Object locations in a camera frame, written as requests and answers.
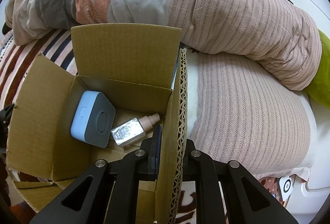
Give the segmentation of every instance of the corrugated cardboard edge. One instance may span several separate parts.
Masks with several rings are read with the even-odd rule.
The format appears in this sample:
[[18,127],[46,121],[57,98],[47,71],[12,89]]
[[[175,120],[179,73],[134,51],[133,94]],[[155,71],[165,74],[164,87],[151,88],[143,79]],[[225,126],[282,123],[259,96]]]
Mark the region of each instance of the corrugated cardboard edge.
[[180,116],[179,116],[179,126],[178,126],[178,162],[175,173],[175,178],[173,181],[173,192],[171,200],[171,210],[169,215],[168,223],[175,224],[175,218],[178,212],[179,198],[181,195],[181,184],[182,184],[182,170],[183,170],[183,159],[184,152],[186,148],[186,103],[187,103],[187,63],[186,63],[186,53],[187,49],[180,49],[181,54],[181,65],[180,65]]

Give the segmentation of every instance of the brown patterned fabric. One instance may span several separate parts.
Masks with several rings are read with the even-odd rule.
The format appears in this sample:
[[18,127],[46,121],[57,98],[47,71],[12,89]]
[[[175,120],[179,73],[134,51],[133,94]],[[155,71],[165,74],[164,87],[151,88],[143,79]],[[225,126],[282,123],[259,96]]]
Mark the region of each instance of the brown patterned fabric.
[[315,22],[287,0],[173,0],[169,26],[200,52],[258,61],[292,90],[309,85],[321,59]]
[[310,126],[297,95],[242,55],[199,53],[197,149],[214,160],[237,160],[257,178],[298,167]]

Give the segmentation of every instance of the cardboard box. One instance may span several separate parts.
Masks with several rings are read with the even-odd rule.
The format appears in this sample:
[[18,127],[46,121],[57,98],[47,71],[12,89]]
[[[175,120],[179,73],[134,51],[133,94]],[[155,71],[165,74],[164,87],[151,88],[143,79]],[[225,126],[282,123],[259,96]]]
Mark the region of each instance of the cardboard box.
[[71,29],[78,75],[37,56],[23,83],[11,119],[7,164],[49,182],[14,182],[40,211],[91,163],[121,159],[141,141],[98,148],[70,135],[85,90],[101,91],[116,107],[114,126],[158,112],[162,145],[157,182],[140,182],[137,223],[174,223],[186,141],[186,58],[181,29],[143,24],[98,24]]

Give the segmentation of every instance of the green cushion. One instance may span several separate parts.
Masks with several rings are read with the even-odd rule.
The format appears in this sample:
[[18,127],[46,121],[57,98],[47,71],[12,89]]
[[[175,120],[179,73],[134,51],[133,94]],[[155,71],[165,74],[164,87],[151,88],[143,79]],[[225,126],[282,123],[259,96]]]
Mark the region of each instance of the green cushion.
[[317,102],[330,108],[330,39],[319,30],[322,56],[314,79],[304,91]]

